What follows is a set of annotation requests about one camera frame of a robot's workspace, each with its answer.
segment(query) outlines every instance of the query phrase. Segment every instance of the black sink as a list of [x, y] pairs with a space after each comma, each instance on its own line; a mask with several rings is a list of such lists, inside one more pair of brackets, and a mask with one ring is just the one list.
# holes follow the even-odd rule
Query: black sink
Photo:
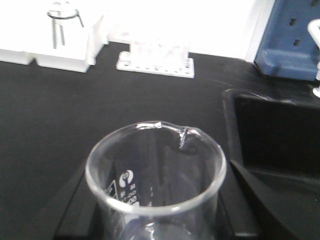
[[320, 237], [320, 100], [224, 96], [232, 168], [266, 239]]

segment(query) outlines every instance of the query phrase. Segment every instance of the black countertop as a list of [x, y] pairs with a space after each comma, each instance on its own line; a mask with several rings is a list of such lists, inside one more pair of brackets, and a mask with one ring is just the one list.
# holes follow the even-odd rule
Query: black countertop
[[262, 77], [243, 60], [191, 53], [195, 78], [116, 70], [105, 46], [87, 73], [0, 62], [0, 239], [52, 239], [91, 148], [110, 132], [161, 120], [228, 139], [222, 92], [301, 93], [313, 82]]

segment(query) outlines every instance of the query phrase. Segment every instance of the blue panel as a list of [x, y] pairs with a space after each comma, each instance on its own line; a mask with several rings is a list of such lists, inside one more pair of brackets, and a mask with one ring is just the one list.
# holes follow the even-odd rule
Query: blue panel
[[320, 51], [307, 26], [320, 0], [276, 0], [255, 63], [268, 76], [314, 81]]

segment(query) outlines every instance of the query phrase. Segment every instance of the beaker rim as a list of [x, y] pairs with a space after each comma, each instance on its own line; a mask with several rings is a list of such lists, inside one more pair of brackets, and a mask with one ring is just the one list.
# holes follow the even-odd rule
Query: beaker rim
[[[93, 154], [96, 151], [98, 151], [102, 143], [105, 143], [111, 138], [115, 138], [115, 137], [118, 138], [122, 134], [125, 134], [125, 133], [128, 134], [128, 131], [130, 130], [136, 131], [136, 130], [161, 129], [161, 128], [169, 129], [180, 134], [182, 133], [182, 131], [184, 131], [185, 128], [188, 128], [189, 130], [194, 131], [198, 135], [200, 135], [204, 142], [206, 142], [207, 144], [210, 144], [217, 151], [220, 157], [218, 161], [221, 161], [220, 169], [217, 171], [216, 174], [214, 174], [210, 185], [205, 191], [203, 191], [202, 193], [200, 193], [199, 195], [193, 198], [190, 198], [188, 200], [185, 200], [179, 203], [171, 204], [171, 205], [139, 206], [139, 205], [130, 205], [128, 203], [117, 200], [109, 196], [103, 189], [101, 189], [98, 186], [98, 184], [95, 182], [91, 174], [90, 166], [95, 160], [95, 158], [93, 157]], [[149, 217], [178, 214], [178, 213], [182, 213], [182, 212], [186, 212], [188, 210], [194, 209], [197, 206], [200, 206], [202, 203], [204, 203], [205, 201], [213, 197], [215, 194], [218, 194], [218, 190], [226, 177], [226, 172], [227, 172], [227, 163], [226, 163], [225, 154], [222, 148], [220, 147], [220, 145], [213, 138], [211, 138], [209, 135], [207, 135], [205, 132], [203, 132], [198, 128], [189, 127], [189, 126], [178, 126], [173, 123], [169, 123], [165, 121], [138, 122], [138, 123], [134, 123], [134, 124], [122, 127], [116, 131], [113, 131], [112, 133], [108, 134], [103, 139], [101, 139], [93, 147], [85, 165], [85, 178], [90, 190], [100, 201], [105, 203], [107, 207], [110, 207], [122, 213], [133, 214], [138, 216], [149, 216]]]

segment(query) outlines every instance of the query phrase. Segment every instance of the glass beaker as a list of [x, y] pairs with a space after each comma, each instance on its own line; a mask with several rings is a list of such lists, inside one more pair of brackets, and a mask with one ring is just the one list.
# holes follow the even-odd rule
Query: glass beaker
[[85, 177], [113, 240], [214, 239], [221, 147], [198, 128], [140, 122], [103, 138]]

